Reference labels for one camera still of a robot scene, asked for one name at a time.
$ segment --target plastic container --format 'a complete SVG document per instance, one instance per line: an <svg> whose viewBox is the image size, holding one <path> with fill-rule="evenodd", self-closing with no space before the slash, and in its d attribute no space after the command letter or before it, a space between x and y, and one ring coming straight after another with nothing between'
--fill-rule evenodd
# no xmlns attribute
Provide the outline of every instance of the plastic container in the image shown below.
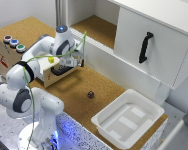
<svg viewBox="0 0 188 150"><path fill-rule="evenodd" d="M130 89L91 121L113 145L119 149L130 149L163 113L163 108Z"/></svg>

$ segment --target green cable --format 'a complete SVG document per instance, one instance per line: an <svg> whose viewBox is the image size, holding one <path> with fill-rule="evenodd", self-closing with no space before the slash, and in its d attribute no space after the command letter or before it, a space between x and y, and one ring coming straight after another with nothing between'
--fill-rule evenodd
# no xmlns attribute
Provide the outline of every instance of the green cable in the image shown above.
<svg viewBox="0 0 188 150"><path fill-rule="evenodd" d="M71 54L72 52L74 52L78 47L79 45L81 45L82 42L83 43L83 59L84 59L84 47L85 47L85 39L86 39L86 34L87 32L85 31L84 32L84 36L82 38L82 40L80 41L80 43L70 52L64 54L64 55L57 55L57 56L36 56L36 57L33 57L33 58L30 58L27 62L30 62L31 60L35 59L35 58L42 58L42 57L62 57L62 56L66 56L66 55L69 55ZM28 84L28 87L30 89L30 93L31 93L31 96L32 96L32 99L33 99L33 127L32 127L32 132L31 132L31 136L29 138L29 142L28 142L28 146L27 146L27 150L29 149L29 144L32 140L32 135L33 135L33 132L34 132L34 119L35 119L35 101L34 101L34 96L33 96L33 93L32 93L32 90L31 90L31 87L30 87L30 84L29 84L29 81L28 81L28 78L27 78L27 74L26 74L26 69L25 67L23 67L24 69L24 74L25 74L25 79L27 81L27 84Z"/></svg>

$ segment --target white robotic arm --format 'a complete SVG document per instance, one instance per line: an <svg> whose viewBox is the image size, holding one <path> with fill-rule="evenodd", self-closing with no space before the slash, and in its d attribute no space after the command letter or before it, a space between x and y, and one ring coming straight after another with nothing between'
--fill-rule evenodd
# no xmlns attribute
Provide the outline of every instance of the white robotic arm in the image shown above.
<svg viewBox="0 0 188 150"><path fill-rule="evenodd" d="M70 53L77 45L79 46L74 51L74 55L80 56L80 60L74 59L72 53ZM70 30L66 26L58 26L56 28L55 39L47 35L40 37L22 56L22 60L7 73L7 84L0 83L0 104L7 108L7 114L12 118L22 118L31 115L33 112L32 97L29 88L26 86L27 81L24 74L25 68L29 82L38 76L40 65L37 59L32 58L40 51L47 52L53 56L63 55L60 58L62 68L59 70L52 68L54 74L61 75L78 66L83 54L82 47L83 44L72 38ZM59 98L41 89L33 88L32 92L35 97L36 112L40 108L41 112L39 124L34 129L31 146L35 149L43 150L43 143L50 139L56 130L55 116L63 112L64 104Z"/></svg>

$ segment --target cork surface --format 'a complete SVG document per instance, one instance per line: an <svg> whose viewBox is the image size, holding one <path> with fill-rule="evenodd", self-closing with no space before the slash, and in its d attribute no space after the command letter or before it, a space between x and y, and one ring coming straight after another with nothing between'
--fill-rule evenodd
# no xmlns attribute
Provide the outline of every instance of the cork surface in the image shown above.
<svg viewBox="0 0 188 150"><path fill-rule="evenodd" d="M72 28L84 33L87 31L87 35L96 41L114 49L116 29L117 26L111 24L97 16L92 16L77 24L72 25Z"/></svg>
<svg viewBox="0 0 188 150"><path fill-rule="evenodd" d="M39 36L43 34L54 36L55 31L44 23L30 17L1 28L0 40L3 41L3 37L8 34L30 47ZM76 71L46 89L39 79L34 80L31 83L31 87L44 89L60 98L65 104L64 111L66 113L113 149L117 149L98 133L96 126L91 123L91 118L121 95L125 89L87 66L84 68L79 67ZM94 98L87 97L89 91L94 91ZM167 115L163 115L131 150L140 149L166 119Z"/></svg>

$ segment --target yellow object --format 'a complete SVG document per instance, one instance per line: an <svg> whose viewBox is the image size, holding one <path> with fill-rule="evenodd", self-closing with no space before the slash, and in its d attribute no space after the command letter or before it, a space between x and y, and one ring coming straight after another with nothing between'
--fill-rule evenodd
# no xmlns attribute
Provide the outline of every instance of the yellow object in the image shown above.
<svg viewBox="0 0 188 150"><path fill-rule="evenodd" d="M48 57L48 61L52 64L54 63L54 57Z"/></svg>

